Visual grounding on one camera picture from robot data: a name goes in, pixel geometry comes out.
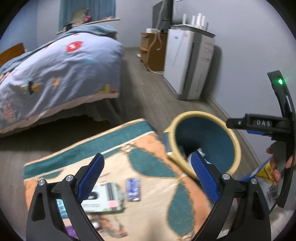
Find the screw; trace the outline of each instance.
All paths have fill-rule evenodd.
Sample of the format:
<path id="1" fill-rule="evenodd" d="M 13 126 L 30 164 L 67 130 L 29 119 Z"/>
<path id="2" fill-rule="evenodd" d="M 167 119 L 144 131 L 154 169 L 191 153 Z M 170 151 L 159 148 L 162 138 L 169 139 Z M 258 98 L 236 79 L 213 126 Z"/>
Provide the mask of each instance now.
<path id="1" fill-rule="evenodd" d="M 69 175 L 69 176 L 66 177 L 66 181 L 67 181 L 67 182 L 72 181 L 73 178 L 74 178 L 74 177 L 73 177 L 72 175 Z"/>
<path id="2" fill-rule="evenodd" d="M 253 183 L 253 184 L 257 184 L 257 180 L 256 180 L 255 178 L 252 178 L 252 179 L 251 179 L 251 183 Z"/>
<path id="3" fill-rule="evenodd" d="M 38 182 L 39 186 L 43 186 L 43 185 L 44 185 L 44 183 L 45 183 L 45 181 L 44 181 L 44 180 L 40 180 L 40 181 Z"/>
<path id="4" fill-rule="evenodd" d="M 222 175 L 222 178 L 225 179 L 225 180 L 229 180 L 230 179 L 230 176 L 227 173 L 224 173 Z"/>

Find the headboard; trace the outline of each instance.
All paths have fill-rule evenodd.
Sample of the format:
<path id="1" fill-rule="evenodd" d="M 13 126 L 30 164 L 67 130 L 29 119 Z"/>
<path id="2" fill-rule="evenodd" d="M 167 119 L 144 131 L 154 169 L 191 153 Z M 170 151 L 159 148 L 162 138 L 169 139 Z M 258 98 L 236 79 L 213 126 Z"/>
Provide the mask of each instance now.
<path id="1" fill-rule="evenodd" d="M 23 43 L 17 44 L 11 47 L 8 50 L 5 50 L 3 53 L 0 54 L 0 67 L 5 64 L 7 61 L 20 56 L 25 52 L 25 48 Z"/>

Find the curtain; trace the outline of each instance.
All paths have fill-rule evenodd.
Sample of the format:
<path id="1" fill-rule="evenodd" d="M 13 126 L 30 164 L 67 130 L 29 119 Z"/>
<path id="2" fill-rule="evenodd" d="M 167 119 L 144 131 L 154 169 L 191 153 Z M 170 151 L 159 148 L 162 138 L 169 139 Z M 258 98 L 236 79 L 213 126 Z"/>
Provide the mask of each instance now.
<path id="1" fill-rule="evenodd" d="M 115 18 L 116 0 L 61 0 L 59 9 L 59 31 L 71 22 L 73 14 L 82 9 L 88 8 L 88 15 L 92 21 L 112 16 Z"/>

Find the hand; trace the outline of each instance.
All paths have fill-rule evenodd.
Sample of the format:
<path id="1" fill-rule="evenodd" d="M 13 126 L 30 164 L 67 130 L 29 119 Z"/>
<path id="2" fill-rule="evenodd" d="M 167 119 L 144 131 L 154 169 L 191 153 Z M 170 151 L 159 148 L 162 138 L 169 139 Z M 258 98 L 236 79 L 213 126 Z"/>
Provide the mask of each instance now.
<path id="1" fill-rule="evenodd" d="M 271 148 L 270 148 L 270 147 L 266 149 L 266 153 L 268 153 L 268 154 L 272 154 L 272 151 L 271 151 Z M 281 178 L 281 174 L 280 174 L 280 172 L 276 169 L 276 161 L 275 161 L 275 159 L 274 159 L 273 157 L 270 159 L 269 163 L 270 163 L 271 168 L 273 169 L 273 171 L 272 171 L 272 176 L 273 176 L 273 178 L 274 178 L 274 180 L 275 180 L 275 182 L 274 182 L 274 186 L 277 186 L 277 185 L 278 185 L 278 182 L 279 182 L 279 180 L 280 180 L 280 178 Z M 289 167 L 291 167 L 291 164 L 292 164 L 292 156 L 291 156 L 291 157 L 289 158 L 289 160 L 287 161 L 287 163 L 286 163 L 286 165 L 285 165 L 285 168 L 289 168 Z"/>

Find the white bedspread with cartoon print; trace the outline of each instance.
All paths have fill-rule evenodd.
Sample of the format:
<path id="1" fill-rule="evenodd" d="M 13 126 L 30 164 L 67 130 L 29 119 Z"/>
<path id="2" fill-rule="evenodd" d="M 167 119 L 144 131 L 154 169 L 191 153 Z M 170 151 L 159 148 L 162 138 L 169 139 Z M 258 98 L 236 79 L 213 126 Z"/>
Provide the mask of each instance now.
<path id="1" fill-rule="evenodd" d="M 121 58 L 118 41 L 90 33 L 39 50 L 0 83 L 0 133 L 83 103 L 117 98 Z"/>

